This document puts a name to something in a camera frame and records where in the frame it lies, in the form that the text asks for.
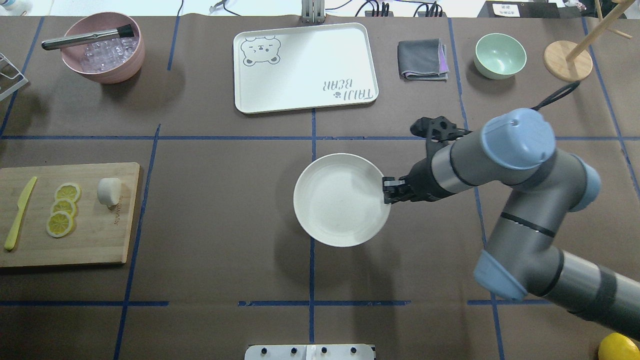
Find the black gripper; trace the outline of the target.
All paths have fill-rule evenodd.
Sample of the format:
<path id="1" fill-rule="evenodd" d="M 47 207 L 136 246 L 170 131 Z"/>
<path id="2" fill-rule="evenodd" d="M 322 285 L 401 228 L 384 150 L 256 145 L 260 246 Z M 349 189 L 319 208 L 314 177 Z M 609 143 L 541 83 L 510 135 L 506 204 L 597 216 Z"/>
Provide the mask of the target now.
<path id="1" fill-rule="evenodd" d="M 436 202 L 441 199 L 441 187 L 432 172 L 431 160 L 421 160 L 412 166 L 409 174 L 383 177 L 382 192 L 385 204 L 398 202 Z"/>

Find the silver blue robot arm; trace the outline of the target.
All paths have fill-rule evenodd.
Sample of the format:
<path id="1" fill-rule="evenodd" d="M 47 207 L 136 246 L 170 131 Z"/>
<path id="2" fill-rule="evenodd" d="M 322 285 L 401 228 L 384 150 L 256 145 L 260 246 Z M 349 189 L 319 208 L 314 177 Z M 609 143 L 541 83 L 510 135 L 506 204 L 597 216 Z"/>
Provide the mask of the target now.
<path id="1" fill-rule="evenodd" d="M 531 294 L 639 339 L 639 283 L 553 246 L 566 215 L 596 199 L 601 178 L 557 147 L 540 112 L 518 108 L 476 131 L 443 116 L 423 117 L 410 132 L 425 139 L 426 157 L 405 176 L 382 178 L 386 204 L 436 202 L 501 182 L 511 193 L 478 258 L 475 281 L 505 300 Z"/>

